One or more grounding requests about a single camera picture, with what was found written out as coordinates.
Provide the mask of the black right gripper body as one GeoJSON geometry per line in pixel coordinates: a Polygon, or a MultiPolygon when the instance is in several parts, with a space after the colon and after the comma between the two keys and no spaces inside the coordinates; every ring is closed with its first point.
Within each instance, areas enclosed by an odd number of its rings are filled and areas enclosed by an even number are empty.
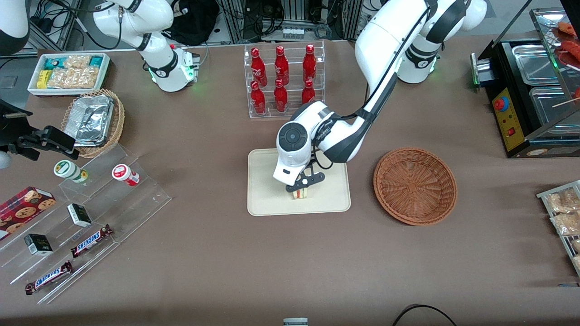
{"type": "Polygon", "coordinates": [[[31,127],[28,118],[32,112],[20,109],[10,103],[0,100],[0,150],[8,152],[10,143],[17,142],[20,136],[33,134],[37,131],[31,127]]]}

